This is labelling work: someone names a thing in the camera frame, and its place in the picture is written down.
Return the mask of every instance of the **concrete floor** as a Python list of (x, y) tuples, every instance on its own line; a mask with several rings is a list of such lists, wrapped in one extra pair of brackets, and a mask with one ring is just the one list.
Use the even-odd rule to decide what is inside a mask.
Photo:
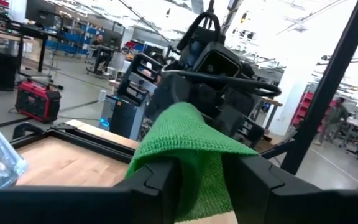
[[(58, 57), (58, 63), (54, 63), (61, 69), (52, 72), (55, 83), (63, 85), (61, 91), (60, 117), (55, 123), (65, 122), (70, 119), (79, 119), (88, 124), (97, 126), (102, 103), (96, 102), (100, 90), (110, 90), (107, 80), (87, 75), (85, 68), (89, 65), (83, 60)], [(50, 63), (50, 55), (46, 56), (45, 63)], [(17, 114), (14, 110), (15, 93), (0, 92), (0, 124), (17, 121), (16, 124), (0, 128), (0, 132), (11, 140), (12, 132), (16, 125), (22, 123), (25, 116)], [(30, 123), (47, 129), (50, 125), (40, 124), (34, 120)], [(322, 147), (312, 145), (297, 173), (297, 176), (322, 189), (354, 189), (358, 187), (358, 160), (352, 155), (347, 155), (344, 149), (340, 149), (330, 143), (324, 143)], [(280, 165), (284, 155), (271, 161)]]

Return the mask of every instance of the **generator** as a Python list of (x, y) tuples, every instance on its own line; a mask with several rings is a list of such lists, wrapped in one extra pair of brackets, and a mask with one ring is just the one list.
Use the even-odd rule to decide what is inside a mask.
[(41, 123), (51, 123), (57, 119), (60, 98), (59, 91), (48, 84), (28, 79), (17, 87), (15, 108)]

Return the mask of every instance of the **metal pole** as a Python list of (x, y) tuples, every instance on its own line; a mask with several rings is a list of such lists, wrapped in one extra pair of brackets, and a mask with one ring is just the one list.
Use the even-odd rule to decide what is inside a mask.
[[(207, 12), (214, 12), (214, 4), (215, 4), (215, 0), (210, 0), (209, 1), (209, 6), (208, 6), (208, 9), (207, 9)], [(204, 19), (204, 25), (203, 27), (206, 28), (206, 25), (208, 23), (208, 18), (205, 18)]]
[(306, 152), (317, 132), (321, 120), (324, 118), (334, 94), (345, 74), (349, 62), (358, 46), (358, 1), (349, 21), (335, 48), (324, 76), (310, 104), (308, 113), (302, 123), (294, 147), (288, 150), (281, 168), (295, 175), (305, 157)]

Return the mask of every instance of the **green towel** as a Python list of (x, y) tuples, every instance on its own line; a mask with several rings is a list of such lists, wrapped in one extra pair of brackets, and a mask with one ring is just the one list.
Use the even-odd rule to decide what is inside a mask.
[(126, 177), (156, 156), (179, 158), (183, 185), (177, 222), (210, 217), (232, 210), (221, 162), (221, 154), (227, 152), (258, 154), (209, 127), (193, 105), (177, 103), (154, 122), (136, 150)]

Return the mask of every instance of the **workbench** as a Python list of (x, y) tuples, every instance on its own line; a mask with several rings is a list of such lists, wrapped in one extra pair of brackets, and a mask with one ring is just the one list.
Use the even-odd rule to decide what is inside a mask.
[(347, 142), (349, 141), (350, 137), (355, 134), (355, 131), (358, 131), (358, 120), (348, 118), (346, 121), (346, 124), (348, 126), (346, 135), (344, 139), (342, 140), (342, 143), (339, 145), (339, 147), (346, 147)]
[(267, 97), (262, 97), (259, 104), (256, 106), (254, 121), (257, 120), (260, 110), (262, 109), (264, 103), (270, 103), (270, 105), (272, 106), (272, 112), (270, 113), (270, 116), (268, 117), (266, 126), (264, 127), (266, 130), (269, 130), (270, 124), (272, 123), (272, 120), (273, 120), (274, 114), (276, 113), (277, 108), (283, 106), (283, 104), (278, 101), (275, 101), (273, 99), (270, 99)]
[[(75, 127), (82, 133), (96, 136), (97, 139), (107, 140), (133, 151), (139, 147), (138, 142), (78, 120), (71, 120), (64, 124)], [(32, 138), (36, 138), (37, 135), (37, 133), (33, 133)], [(19, 178), (17, 185), (112, 187), (124, 178), (128, 168), (128, 164), (125, 162), (119, 162), (108, 156), (87, 150), (65, 141), (61, 137), (49, 136), (31, 144), (21, 143), (22, 141), (23, 139), (20, 138), (16, 141), (13, 140), (12, 145), (29, 163), (29, 169)], [(183, 223), (234, 224), (237, 221), (234, 212), (230, 212)]]
[(106, 47), (106, 46), (102, 46), (102, 45), (92, 46), (92, 48), (96, 49), (96, 60), (94, 62), (93, 73), (97, 74), (98, 67), (100, 64), (100, 61), (99, 61), (100, 57), (108, 55), (109, 57), (112, 58), (115, 50), (110, 47)]
[[(0, 38), (2, 39), (7, 39), (7, 40), (14, 40), (14, 41), (20, 41), (21, 40), (21, 36), (17, 35), (17, 34), (10, 34), (8, 32), (3, 32), (0, 30)], [(28, 37), (24, 37), (23, 38), (24, 42), (30, 42), (32, 43), (32, 39), (28, 38)]]

